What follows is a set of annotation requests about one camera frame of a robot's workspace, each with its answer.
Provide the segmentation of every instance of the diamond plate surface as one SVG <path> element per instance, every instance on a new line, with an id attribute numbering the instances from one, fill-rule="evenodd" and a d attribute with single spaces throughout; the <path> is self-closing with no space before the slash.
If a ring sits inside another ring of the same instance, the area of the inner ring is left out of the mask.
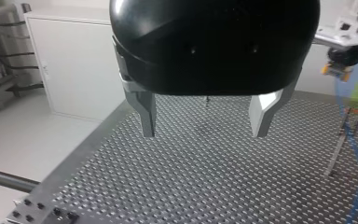
<path id="1" fill-rule="evenodd" d="M 336 105 L 293 99 L 260 139 L 249 97 L 157 99 L 157 137 L 143 138 L 129 114 L 54 204 L 110 223 L 345 222 L 358 186 L 347 143 L 324 179 L 338 140 Z"/>

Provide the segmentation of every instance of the cable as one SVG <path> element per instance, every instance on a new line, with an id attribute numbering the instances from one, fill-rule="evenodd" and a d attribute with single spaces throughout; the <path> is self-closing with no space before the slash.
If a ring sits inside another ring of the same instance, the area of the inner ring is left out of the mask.
<path id="1" fill-rule="evenodd" d="M 0 23 L 0 26 L 20 26 L 24 25 L 25 21 L 17 21 L 17 22 L 11 22 L 11 23 Z"/>
<path id="2" fill-rule="evenodd" d="M 42 88 L 45 88 L 45 86 L 43 85 L 43 83 L 39 83 L 26 87 L 12 87 L 7 89 L 7 91 L 31 91 L 31 90 L 42 89 Z"/>
<path id="3" fill-rule="evenodd" d="M 2 31 L 0 31 L 0 35 L 7 37 L 7 38 L 14 38 L 14 39 L 29 39 L 29 38 L 31 38 L 28 35 L 11 35 L 11 34 L 8 34 L 5 32 L 2 32 Z"/>
<path id="4" fill-rule="evenodd" d="M 342 102 L 342 99 L 339 97 L 338 78 L 336 79 L 336 96 L 337 96 L 337 103 L 339 105 L 339 114 L 342 117 L 343 114 L 344 114 L 344 104 Z M 350 142 L 351 148 L 354 151 L 354 154 L 356 156 L 356 160 L 357 160 L 357 163 L 358 163 L 358 146 L 356 144 L 356 141 L 354 139 L 353 133 L 352 133 L 351 128 L 350 128 L 350 126 L 349 126 L 347 121 L 345 121 L 345 123 L 344 123 L 344 128 L 345 128 L 345 134 L 347 135 L 347 138 L 348 138 L 348 140 Z M 345 222 L 346 224 L 352 224 L 352 222 L 356 219 L 357 210 L 358 210 L 358 189 L 356 190 L 356 195 L 355 195 L 355 198 L 353 200 L 350 215 L 346 219 L 346 222 Z"/>
<path id="5" fill-rule="evenodd" d="M 1 58 L 0 58 L 0 63 L 4 66 L 4 67 L 7 67 L 7 68 L 10 68 L 10 69 L 39 69 L 38 66 L 12 66 L 10 64 L 7 64 L 5 63 Z"/>
<path id="6" fill-rule="evenodd" d="M 23 52 L 23 53 L 14 53 L 14 54 L 0 54 L 0 58 L 10 58 L 16 56 L 24 56 L 24 55 L 34 55 L 33 52 Z"/>

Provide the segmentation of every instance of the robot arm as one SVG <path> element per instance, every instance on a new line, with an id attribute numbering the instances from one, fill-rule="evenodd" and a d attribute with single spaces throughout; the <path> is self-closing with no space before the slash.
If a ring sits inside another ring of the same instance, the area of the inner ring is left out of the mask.
<path id="1" fill-rule="evenodd" d="M 335 25 L 319 26 L 318 0 L 207 2 L 208 9 L 194 1 L 111 2 L 120 74 L 144 136 L 155 133 L 155 92 L 253 95 L 253 134 L 265 136 L 274 114 L 291 98 L 312 43 L 331 48 L 327 75 L 345 79 L 358 63 L 358 0 L 345 2 Z M 137 18 L 126 16 L 126 10 Z M 291 20 L 283 19 L 289 15 Z"/>

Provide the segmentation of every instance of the blue cable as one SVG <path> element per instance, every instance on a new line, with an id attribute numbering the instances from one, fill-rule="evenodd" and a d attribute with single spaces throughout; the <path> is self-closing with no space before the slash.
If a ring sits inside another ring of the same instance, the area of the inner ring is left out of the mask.
<path id="1" fill-rule="evenodd" d="M 339 114 L 341 115 L 341 117 L 343 117 L 344 116 L 344 104 L 342 102 L 342 99 L 339 97 L 338 78 L 336 79 L 336 96 L 337 96 L 337 102 L 338 102 L 338 105 L 339 105 Z M 351 129 L 350 129 L 347 121 L 345 121 L 345 123 L 344 123 L 344 129 L 345 129 L 345 134 L 347 135 L 347 139 L 350 142 L 351 148 L 354 151 L 354 154 L 356 156 L 356 160 L 357 160 L 357 163 L 358 163 L 358 146 L 356 144 L 356 141 L 355 141 L 355 139 L 353 137 L 353 133 L 351 132 Z M 356 219 L 357 210 L 358 210 L 358 189 L 356 190 L 356 195 L 355 195 L 355 198 L 353 200 L 350 215 L 346 219 L 347 224 L 352 224 L 352 222 Z"/>

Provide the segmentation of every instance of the floor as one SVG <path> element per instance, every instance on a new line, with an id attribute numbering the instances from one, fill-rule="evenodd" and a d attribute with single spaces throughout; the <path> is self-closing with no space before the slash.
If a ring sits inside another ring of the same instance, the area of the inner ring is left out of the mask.
<path id="1" fill-rule="evenodd" d="M 8 101 L 0 112 L 0 171 L 41 181 L 97 126 L 51 114 L 40 91 Z M 0 223 L 23 195 L 0 187 Z"/>

